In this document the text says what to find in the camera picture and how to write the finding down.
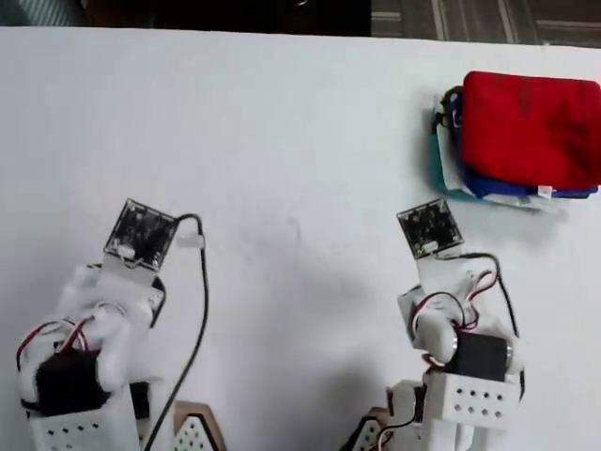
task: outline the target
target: perforated white panel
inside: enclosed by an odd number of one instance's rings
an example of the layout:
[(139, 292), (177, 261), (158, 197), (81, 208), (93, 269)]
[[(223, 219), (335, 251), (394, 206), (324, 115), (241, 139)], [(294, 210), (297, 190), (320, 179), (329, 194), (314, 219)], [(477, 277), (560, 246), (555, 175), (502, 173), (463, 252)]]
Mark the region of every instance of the perforated white panel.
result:
[(176, 436), (176, 451), (217, 451), (200, 418), (189, 416)]
[(519, 387), (456, 374), (433, 374), (424, 414), (480, 428), (507, 429), (519, 405)]
[(101, 409), (29, 419), (37, 451), (137, 451), (140, 449), (129, 387)]
[(381, 427), (376, 420), (367, 420), (357, 437), (352, 451), (367, 451), (376, 444)]

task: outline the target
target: red towel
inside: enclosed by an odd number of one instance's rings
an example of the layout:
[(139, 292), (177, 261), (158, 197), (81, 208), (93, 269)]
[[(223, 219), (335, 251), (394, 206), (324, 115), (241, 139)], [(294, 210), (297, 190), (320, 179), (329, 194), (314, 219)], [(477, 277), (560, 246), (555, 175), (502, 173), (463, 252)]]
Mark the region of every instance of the red towel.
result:
[(470, 72), (461, 159), (493, 179), (577, 190), (601, 184), (596, 82)]

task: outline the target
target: circuit board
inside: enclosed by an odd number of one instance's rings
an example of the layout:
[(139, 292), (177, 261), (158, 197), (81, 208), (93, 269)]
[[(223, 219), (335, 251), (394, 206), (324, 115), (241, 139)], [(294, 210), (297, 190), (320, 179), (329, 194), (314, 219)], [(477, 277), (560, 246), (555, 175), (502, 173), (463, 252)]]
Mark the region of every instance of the circuit board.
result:
[(413, 257), (427, 257), (463, 243), (455, 218), (444, 199), (396, 215)]
[(104, 252), (120, 257), (130, 267), (158, 271), (176, 229), (174, 217), (128, 199)]

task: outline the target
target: blue fabric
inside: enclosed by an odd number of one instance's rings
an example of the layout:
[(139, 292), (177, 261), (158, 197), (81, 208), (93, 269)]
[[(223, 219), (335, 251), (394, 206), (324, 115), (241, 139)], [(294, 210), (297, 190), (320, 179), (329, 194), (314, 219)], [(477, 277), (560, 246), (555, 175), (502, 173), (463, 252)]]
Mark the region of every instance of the blue fabric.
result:
[[(461, 107), (462, 107), (462, 93), (460, 91), (455, 92), (449, 97), (449, 105), (451, 107), (452, 120), (450, 120), (449, 128), (454, 139), (455, 148), (458, 149), (458, 153), (461, 151)], [(461, 169), (461, 177), (463, 178), (466, 186), (476, 195), (477, 197), (485, 197), (489, 194), (504, 194), (514, 196), (524, 195), (538, 195), (538, 187), (519, 185), (517, 183), (511, 183), (509, 181), (503, 181), (498, 179), (491, 179), (478, 174), (476, 171), (468, 166), (465, 166), (457, 155), (459, 166)], [(586, 190), (556, 190), (551, 194), (553, 197), (573, 197), (586, 199), (590, 194), (594, 194), (598, 191), (598, 187), (593, 186)]]

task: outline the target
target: white table surface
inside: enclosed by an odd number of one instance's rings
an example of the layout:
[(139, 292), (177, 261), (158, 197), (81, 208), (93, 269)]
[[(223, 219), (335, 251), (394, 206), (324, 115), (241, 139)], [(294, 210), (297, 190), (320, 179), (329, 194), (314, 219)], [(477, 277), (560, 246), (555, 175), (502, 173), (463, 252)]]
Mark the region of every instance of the white table surface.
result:
[[(598, 50), (100, 29), (0, 29), (0, 62), (6, 449), (31, 449), (14, 351), (130, 196), (206, 223), (212, 308), (180, 398), (211, 405), (230, 450), (336, 450), (386, 385), (423, 370), (396, 306), (417, 272), (395, 214), (436, 196), (433, 96), (476, 69), (601, 73)], [(470, 248), (501, 258), (522, 330), (507, 449), (598, 449), (601, 196), (559, 218), (451, 205)], [(141, 352), (173, 375), (197, 271), (172, 249)]]

